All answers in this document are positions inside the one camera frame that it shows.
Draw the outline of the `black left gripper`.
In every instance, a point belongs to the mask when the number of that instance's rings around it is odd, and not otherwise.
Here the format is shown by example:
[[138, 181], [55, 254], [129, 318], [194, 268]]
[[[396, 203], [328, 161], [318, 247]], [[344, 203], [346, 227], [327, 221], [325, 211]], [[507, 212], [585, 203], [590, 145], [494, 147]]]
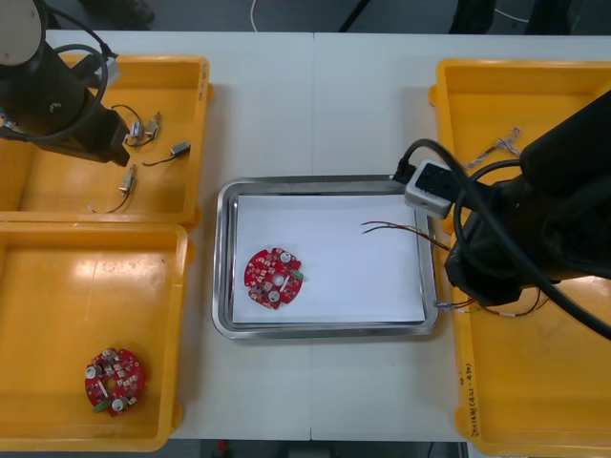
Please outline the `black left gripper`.
[[125, 167], [130, 160], [130, 155], [124, 147], [124, 140], [129, 133], [127, 124], [116, 111], [94, 103], [94, 99], [89, 97], [85, 107], [89, 109], [91, 106], [94, 107], [93, 116], [71, 135], [37, 142], [36, 146], [65, 156], [100, 163], [112, 162]]

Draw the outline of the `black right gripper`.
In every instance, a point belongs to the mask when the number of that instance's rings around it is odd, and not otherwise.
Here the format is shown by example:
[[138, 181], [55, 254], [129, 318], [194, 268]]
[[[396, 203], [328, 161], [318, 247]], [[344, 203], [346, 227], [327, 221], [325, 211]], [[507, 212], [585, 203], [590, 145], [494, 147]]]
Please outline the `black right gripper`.
[[[549, 249], [543, 226], [549, 217], [549, 195], [528, 183], [470, 186], [514, 245], [544, 275], [549, 274]], [[523, 289], [537, 283], [521, 265], [515, 250], [490, 228], [472, 195], [462, 191], [454, 208], [456, 242], [445, 262], [451, 284], [485, 305], [519, 299]]]

